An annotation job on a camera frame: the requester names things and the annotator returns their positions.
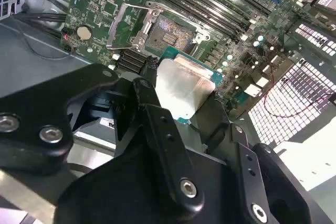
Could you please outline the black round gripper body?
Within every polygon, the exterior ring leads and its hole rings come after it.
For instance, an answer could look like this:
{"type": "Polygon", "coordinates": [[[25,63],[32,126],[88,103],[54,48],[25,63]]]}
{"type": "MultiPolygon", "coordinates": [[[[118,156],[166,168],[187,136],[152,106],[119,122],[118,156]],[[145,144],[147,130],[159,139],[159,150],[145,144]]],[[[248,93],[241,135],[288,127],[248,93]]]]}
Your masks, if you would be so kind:
{"type": "MultiPolygon", "coordinates": [[[[233,172],[187,148],[204,206],[186,223],[244,223],[233,172]]],[[[56,207],[57,223],[183,223],[142,143],[75,180],[56,207]]]]}

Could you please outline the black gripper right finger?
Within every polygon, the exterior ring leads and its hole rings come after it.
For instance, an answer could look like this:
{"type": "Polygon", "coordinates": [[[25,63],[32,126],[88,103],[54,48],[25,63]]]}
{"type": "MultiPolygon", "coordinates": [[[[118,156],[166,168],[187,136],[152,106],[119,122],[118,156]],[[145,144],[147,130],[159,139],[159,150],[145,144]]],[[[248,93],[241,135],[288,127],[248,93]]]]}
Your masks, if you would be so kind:
{"type": "Polygon", "coordinates": [[[195,117],[205,153],[223,160],[234,175],[243,223],[319,222],[319,206],[293,173],[267,145],[249,146],[215,92],[195,117]]]}

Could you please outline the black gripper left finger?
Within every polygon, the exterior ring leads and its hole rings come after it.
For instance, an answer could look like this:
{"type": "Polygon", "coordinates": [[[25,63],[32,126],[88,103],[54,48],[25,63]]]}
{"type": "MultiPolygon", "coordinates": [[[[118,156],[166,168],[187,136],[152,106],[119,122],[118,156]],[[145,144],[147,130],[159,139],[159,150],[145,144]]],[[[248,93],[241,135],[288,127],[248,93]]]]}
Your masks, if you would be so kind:
{"type": "Polygon", "coordinates": [[[136,78],[116,93],[118,83],[113,71],[91,64],[1,98],[1,167],[35,174],[58,171],[73,146],[70,121],[75,115],[68,106],[110,91],[110,101],[122,103],[117,134],[125,149],[115,158],[144,143],[179,214],[198,214],[204,194],[171,113],[146,79],[136,78]]]}

